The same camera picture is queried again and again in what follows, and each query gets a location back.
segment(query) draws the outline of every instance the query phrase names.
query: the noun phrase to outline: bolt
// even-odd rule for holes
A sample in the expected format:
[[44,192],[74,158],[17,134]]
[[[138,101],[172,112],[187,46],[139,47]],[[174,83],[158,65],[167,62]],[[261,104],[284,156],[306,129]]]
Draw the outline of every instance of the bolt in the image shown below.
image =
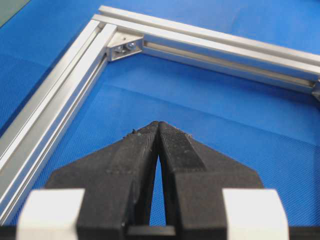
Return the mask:
[[130,50],[130,51],[132,51],[132,50],[135,50],[136,49],[136,42],[134,42],[134,41],[132,41],[132,42],[129,42],[129,43],[127,43],[126,45],[125,45],[125,47],[128,49],[128,50]]
[[114,48],[114,51],[116,52],[116,53],[118,53],[118,54],[121,54],[121,53],[124,53],[124,46],[123,45],[120,45],[120,46],[116,46],[115,48]]

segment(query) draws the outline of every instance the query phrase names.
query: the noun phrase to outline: silver metal bar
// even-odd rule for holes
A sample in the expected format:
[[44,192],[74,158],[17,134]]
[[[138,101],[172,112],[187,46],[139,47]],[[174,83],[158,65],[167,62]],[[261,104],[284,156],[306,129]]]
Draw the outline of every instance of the silver metal bar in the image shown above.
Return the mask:
[[221,44],[227,44],[234,47],[240,47],[247,50],[257,51],[264,54],[274,55],[277,57],[288,58],[306,64],[320,66],[320,56],[308,52],[298,51],[282,46],[276,46],[261,41],[234,36],[231,34],[213,31],[197,26],[187,25],[180,22],[161,19],[154,16],[148,16],[136,12],[117,9],[110,6],[101,6],[99,8],[99,11],[101,15],[119,20],[168,30],[171,32],[181,33]]
[[[150,21],[154,19],[149,16],[145,17]],[[270,47],[274,47],[272,50],[255,51],[252,47],[241,48],[239,47],[239,44],[238,46],[235,46],[235,43],[230,45],[208,40],[208,36],[205,39],[195,37],[193,35],[182,34],[182,26],[180,26],[181,29],[179,29],[178,32],[169,31],[167,30],[169,27],[171,30],[174,29],[173,26],[176,27],[175,25],[170,26],[171,22],[167,22],[166,25],[161,28],[156,28],[153,26],[152,22],[149,22],[147,25],[139,24],[141,22],[147,22],[147,20],[142,16],[139,20],[137,20],[138,17],[134,19],[134,21],[139,23],[122,20],[125,18],[126,16],[122,16],[121,19],[117,19],[114,17],[95,14],[92,19],[103,23],[115,24],[120,29],[136,31],[137,33],[144,34],[144,41],[148,42],[149,47],[146,48],[146,46],[144,46],[142,52],[156,57],[170,59],[184,64],[187,63],[189,65],[203,67],[307,94],[311,94],[314,91],[314,87],[320,76],[320,66],[318,66],[319,62],[316,61],[319,56],[313,54],[311,54],[313,56],[312,61],[308,61],[307,57],[305,57],[303,61],[300,61],[304,56],[303,52],[297,51],[300,53],[299,57],[295,57],[292,54],[288,56],[284,53],[286,48],[283,47],[277,47],[269,44]],[[152,46],[163,46],[166,48],[162,47],[162,49],[159,50]],[[281,52],[273,54],[273,51],[277,49],[280,49]],[[180,52],[179,57],[173,57],[173,52],[176,51]],[[196,59],[192,59],[190,54],[182,55],[181,53],[191,53],[198,56],[201,55],[202,59],[209,57],[210,59],[219,60],[220,63],[228,64],[220,64],[216,67],[212,62],[204,62],[204,65],[201,66]]]
[[266,71],[260,68],[162,46],[147,41],[144,42],[143,53],[203,69],[254,80],[264,84],[291,89],[306,94],[311,94],[315,85],[314,82],[304,80],[302,78]]
[[107,44],[116,30],[115,25],[105,25],[83,55],[81,54],[82,57],[74,68],[65,74],[65,78],[61,79],[58,86],[50,89],[46,95],[47,98],[50,95],[49,99],[41,101],[37,110],[24,124],[20,131],[20,134],[23,133],[20,141],[9,147],[10,154],[5,152],[2,155],[5,158],[1,159],[4,164],[0,171],[0,209],[4,210],[0,215],[0,225],[10,222],[14,216],[103,70],[107,62]]

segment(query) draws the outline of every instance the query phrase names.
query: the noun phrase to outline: metal rail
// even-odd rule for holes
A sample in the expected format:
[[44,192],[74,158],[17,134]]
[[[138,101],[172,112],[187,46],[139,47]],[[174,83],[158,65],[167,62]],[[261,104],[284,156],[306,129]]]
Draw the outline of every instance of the metal rail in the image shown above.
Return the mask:
[[320,99],[320,56],[101,6],[0,138],[0,225],[9,223],[107,62],[144,53]]

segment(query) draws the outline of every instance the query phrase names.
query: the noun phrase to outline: blue cloth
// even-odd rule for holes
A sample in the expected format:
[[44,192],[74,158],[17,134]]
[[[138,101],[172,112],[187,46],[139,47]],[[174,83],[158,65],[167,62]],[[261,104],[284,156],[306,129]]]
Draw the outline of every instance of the blue cloth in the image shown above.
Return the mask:
[[[2,132],[100,5],[320,54],[318,0],[32,0],[0,28]],[[33,188],[153,120],[255,169],[265,187],[278,190],[290,225],[320,225],[314,98],[142,54],[107,66]],[[159,171],[152,225],[165,224]]]

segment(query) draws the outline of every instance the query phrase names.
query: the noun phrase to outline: white block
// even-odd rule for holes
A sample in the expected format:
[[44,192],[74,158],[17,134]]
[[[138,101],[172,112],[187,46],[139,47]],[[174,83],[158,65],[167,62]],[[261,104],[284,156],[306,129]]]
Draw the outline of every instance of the white block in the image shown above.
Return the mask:
[[228,240],[289,240],[288,220],[274,189],[222,190]]
[[27,198],[17,240],[77,240],[76,224],[84,189],[39,189]]

